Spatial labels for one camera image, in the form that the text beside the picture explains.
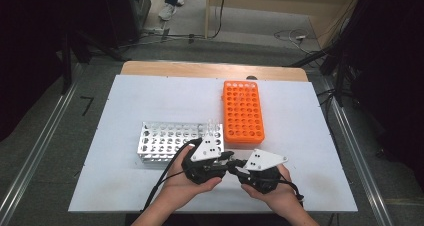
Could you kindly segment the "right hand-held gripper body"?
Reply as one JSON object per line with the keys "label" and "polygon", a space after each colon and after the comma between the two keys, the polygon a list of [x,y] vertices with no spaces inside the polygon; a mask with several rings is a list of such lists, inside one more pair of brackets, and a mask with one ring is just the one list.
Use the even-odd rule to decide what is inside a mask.
{"label": "right hand-held gripper body", "polygon": [[249,174],[242,180],[262,194],[267,194],[277,188],[281,178],[277,166],[288,161],[287,156],[255,149],[243,166]]}

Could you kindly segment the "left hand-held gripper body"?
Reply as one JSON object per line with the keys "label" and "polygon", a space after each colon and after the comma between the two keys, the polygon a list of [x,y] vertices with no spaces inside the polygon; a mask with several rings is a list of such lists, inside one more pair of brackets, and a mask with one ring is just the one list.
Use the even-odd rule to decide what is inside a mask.
{"label": "left hand-held gripper body", "polygon": [[195,184],[202,184],[212,178],[223,178],[227,167],[216,164],[221,157],[221,150],[212,136],[205,136],[190,141],[194,144],[187,155],[183,158],[181,166],[186,177]]}

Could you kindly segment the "silver metal test tube rack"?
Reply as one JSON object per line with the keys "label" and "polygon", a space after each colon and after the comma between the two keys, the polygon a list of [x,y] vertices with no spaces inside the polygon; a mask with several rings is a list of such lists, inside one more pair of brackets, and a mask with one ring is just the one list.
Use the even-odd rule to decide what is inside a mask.
{"label": "silver metal test tube rack", "polygon": [[209,135],[207,123],[143,122],[137,154],[145,163],[169,162],[188,141],[212,136],[221,151],[224,150],[223,126]]}

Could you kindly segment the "orange plastic test tube rack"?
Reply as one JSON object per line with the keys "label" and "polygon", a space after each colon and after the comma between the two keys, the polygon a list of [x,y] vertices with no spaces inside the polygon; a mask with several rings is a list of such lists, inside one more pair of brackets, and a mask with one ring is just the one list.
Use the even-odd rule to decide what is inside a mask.
{"label": "orange plastic test tube rack", "polygon": [[[250,87],[249,101],[235,102],[235,87]],[[258,85],[254,81],[227,80],[223,84],[224,139],[235,144],[260,144],[265,139]]]}

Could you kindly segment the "person's right hand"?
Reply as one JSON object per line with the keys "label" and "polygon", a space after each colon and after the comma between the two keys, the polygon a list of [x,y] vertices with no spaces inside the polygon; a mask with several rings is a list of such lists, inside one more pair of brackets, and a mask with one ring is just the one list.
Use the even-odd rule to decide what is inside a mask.
{"label": "person's right hand", "polygon": [[295,196],[295,191],[287,184],[279,184],[275,190],[267,194],[262,194],[246,184],[242,184],[241,188],[250,197],[263,201],[273,212],[286,219],[292,217],[299,219],[304,212],[303,207]]}

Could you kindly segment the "person's left hand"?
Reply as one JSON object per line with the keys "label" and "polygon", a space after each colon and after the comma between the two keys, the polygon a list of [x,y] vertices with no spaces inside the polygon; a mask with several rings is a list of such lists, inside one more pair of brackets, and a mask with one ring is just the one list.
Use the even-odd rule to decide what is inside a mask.
{"label": "person's left hand", "polygon": [[198,194],[213,190],[221,181],[220,177],[215,177],[202,184],[195,184],[190,181],[182,169],[182,161],[192,146],[184,148],[168,171],[167,179],[159,194],[156,196],[151,208],[161,213],[171,214],[177,209],[185,206]]}

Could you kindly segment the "black metal stand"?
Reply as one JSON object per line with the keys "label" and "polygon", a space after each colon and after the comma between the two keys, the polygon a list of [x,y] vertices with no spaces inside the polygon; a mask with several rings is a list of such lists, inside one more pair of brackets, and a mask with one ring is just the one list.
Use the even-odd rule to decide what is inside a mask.
{"label": "black metal stand", "polygon": [[128,57],[113,51],[111,48],[100,43],[89,34],[74,29],[69,29],[64,32],[61,39],[62,47],[62,77],[63,87],[62,93],[65,94],[71,87],[73,82],[72,69],[71,69],[71,54],[74,54],[77,61],[80,63],[89,63],[92,54],[88,50],[88,45],[92,45],[99,49],[101,52],[110,56],[116,61],[126,62],[129,61]]}
{"label": "black metal stand", "polygon": [[347,72],[347,56],[340,42],[332,43],[318,52],[309,53],[304,59],[290,64],[290,67],[300,68],[312,61],[324,57],[324,62],[319,67],[322,75],[328,76],[333,72],[335,76],[335,87],[329,94],[336,100],[339,107],[343,107],[343,96],[351,97],[351,94],[343,89],[344,79]]}

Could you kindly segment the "white floor power strip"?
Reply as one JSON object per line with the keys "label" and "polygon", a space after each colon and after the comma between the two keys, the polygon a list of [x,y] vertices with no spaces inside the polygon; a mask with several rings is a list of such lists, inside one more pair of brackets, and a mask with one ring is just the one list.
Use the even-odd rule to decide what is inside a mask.
{"label": "white floor power strip", "polygon": [[168,35],[169,33],[169,28],[168,29],[164,29],[164,28],[144,28],[142,30],[143,34],[146,35]]}

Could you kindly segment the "dark equipment cabinet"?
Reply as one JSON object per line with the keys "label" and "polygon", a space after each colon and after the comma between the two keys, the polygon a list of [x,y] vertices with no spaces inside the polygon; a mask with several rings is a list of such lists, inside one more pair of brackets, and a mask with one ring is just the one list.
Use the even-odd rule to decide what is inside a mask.
{"label": "dark equipment cabinet", "polygon": [[142,33],[151,8],[151,0],[129,0],[129,6],[131,9],[130,25],[134,34],[134,36],[130,39],[130,42],[135,42],[139,40]]}

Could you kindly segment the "black curtain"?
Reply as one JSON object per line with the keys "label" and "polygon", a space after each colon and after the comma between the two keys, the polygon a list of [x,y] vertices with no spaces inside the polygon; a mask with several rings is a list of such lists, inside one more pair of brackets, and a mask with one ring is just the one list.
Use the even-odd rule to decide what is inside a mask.
{"label": "black curtain", "polygon": [[0,0],[0,142],[62,77],[61,39],[83,31],[107,44],[107,0]]}
{"label": "black curtain", "polygon": [[424,0],[359,0],[342,39],[379,144],[424,191]]}

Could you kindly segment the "metal floor rail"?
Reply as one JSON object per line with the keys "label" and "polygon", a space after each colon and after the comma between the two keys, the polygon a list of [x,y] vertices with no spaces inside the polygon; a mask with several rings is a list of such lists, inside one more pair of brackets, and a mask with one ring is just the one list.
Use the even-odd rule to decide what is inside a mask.
{"label": "metal floor rail", "polygon": [[379,226],[394,226],[384,199],[346,116],[345,109],[340,107],[337,102],[332,102],[331,105],[377,224]]}
{"label": "metal floor rail", "polygon": [[29,110],[16,130],[0,143],[0,226],[8,226],[62,121],[87,65],[72,66],[65,93],[54,83]]}

